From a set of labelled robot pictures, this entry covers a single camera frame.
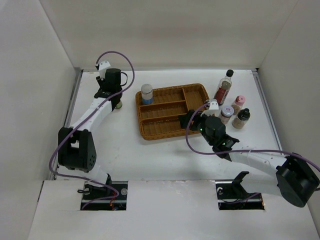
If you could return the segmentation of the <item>red sauce bottle yellow cap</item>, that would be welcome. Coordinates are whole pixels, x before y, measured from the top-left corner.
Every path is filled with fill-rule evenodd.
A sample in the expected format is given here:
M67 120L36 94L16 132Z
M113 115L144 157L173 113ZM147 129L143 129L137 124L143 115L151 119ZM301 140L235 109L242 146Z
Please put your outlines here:
M122 108L122 106L123 106L123 103L122 103L122 101L120 100L118 103L117 103L117 105L115 106L115 109L121 109Z

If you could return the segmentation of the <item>small jar white lid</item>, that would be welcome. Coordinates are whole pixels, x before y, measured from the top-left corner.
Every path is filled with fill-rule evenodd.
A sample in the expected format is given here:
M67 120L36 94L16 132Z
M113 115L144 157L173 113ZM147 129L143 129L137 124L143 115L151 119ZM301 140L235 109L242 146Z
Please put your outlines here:
M234 108L230 105L226 105L221 109L218 117L220 118L221 122L226 125L233 114Z

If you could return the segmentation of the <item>jar with white beads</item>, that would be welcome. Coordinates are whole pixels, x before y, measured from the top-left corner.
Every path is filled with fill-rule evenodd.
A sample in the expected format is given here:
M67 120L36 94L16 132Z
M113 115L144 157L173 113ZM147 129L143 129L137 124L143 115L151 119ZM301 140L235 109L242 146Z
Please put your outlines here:
M141 97L144 105L153 103L153 87L150 84L143 84L141 86Z

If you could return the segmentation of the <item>tall bottle black cap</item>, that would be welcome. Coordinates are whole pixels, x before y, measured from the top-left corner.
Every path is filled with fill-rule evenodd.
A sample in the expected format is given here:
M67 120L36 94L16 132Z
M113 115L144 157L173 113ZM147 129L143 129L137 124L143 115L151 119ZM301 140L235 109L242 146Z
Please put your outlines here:
M232 76L234 75L234 71L232 69L228 69L225 77L219 81L218 87L214 94L214 99L217 101L218 105L221 106L224 104L227 95L232 87Z

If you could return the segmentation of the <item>black cap spice bottle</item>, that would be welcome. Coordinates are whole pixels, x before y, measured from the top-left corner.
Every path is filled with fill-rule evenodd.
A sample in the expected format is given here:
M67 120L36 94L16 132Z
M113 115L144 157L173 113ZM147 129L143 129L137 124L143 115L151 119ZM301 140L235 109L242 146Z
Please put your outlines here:
M248 108L242 109L238 112L236 117L232 121L232 126L238 130L242 129L251 117L250 110Z

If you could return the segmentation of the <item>pink cap spice shaker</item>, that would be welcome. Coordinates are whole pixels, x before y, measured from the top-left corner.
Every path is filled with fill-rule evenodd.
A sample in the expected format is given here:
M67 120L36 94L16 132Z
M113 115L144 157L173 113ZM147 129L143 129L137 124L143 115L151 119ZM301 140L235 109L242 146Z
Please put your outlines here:
M233 103L231 104L231 107L233 108L233 114L237 115L239 111L243 108L244 103L246 102L246 98L244 95L238 95Z

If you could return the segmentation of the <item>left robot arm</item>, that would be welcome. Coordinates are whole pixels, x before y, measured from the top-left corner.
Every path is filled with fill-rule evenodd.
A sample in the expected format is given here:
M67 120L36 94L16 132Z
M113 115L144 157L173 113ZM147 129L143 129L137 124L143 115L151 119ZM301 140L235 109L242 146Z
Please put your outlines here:
M117 106L121 106L122 71L109 68L105 76L96 77L98 91L88 110L71 127L63 127L58 132L58 143L61 143L69 133L72 135L58 150L58 164L68 170L89 173L97 161L97 152L93 139L93 132L98 129L108 114Z

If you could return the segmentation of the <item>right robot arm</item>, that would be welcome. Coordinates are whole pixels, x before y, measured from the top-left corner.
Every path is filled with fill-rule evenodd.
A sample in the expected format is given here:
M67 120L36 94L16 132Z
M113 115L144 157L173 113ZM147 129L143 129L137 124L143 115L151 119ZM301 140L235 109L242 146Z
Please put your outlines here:
M312 168L319 169L310 160L293 152L272 149L253 149L226 133L226 126L216 116L190 110L178 116L186 131L199 131L209 146L211 155L250 166L275 179L268 186L271 194L282 196L290 204L302 208L314 192L320 189L320 180Z

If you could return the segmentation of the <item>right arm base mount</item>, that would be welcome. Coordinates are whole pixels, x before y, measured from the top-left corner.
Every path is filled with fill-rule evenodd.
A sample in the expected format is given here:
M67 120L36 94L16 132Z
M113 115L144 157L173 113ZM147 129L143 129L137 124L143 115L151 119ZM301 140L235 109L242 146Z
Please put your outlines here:
M248 193L241 185L248 171L240 172L234 179L215 182L217 204L220 211L264 210L261 193Z

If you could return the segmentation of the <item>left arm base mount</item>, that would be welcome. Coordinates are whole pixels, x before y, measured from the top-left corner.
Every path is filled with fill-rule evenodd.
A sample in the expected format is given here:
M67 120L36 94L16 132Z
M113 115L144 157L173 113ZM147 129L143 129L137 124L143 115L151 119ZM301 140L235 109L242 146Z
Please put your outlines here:
M81 211L125 211L127 209L129 183L112 181L111 176L108 175L105 184L117 190L119 194L105 186L85 182L83 189L77 191L82 194Z

